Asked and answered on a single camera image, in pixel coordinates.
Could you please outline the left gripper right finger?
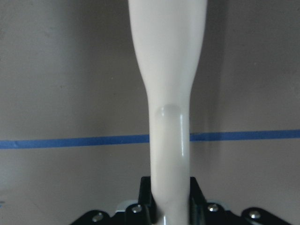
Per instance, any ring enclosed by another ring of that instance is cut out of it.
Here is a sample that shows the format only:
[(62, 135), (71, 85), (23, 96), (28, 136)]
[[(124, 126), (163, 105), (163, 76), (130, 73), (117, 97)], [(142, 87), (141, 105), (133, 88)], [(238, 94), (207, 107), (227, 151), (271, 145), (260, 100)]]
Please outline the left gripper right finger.
[(207, 201), (195, 177), (190, 178), (189, 201), (191, 225), (289, 225), (258, 207), (247, 208), (236, 215), (219, 203)]

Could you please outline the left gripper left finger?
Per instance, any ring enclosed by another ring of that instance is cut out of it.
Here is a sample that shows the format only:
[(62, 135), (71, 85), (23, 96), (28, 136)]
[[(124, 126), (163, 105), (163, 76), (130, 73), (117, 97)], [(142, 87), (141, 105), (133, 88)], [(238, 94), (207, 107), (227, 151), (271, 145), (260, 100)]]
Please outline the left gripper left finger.
[(158, 222), (157, 206), (151, 192), (150, 176), (142, 177), (138, 202), (116, 212), (90, 210), (72, 222), (72, 225), (154, 225)]

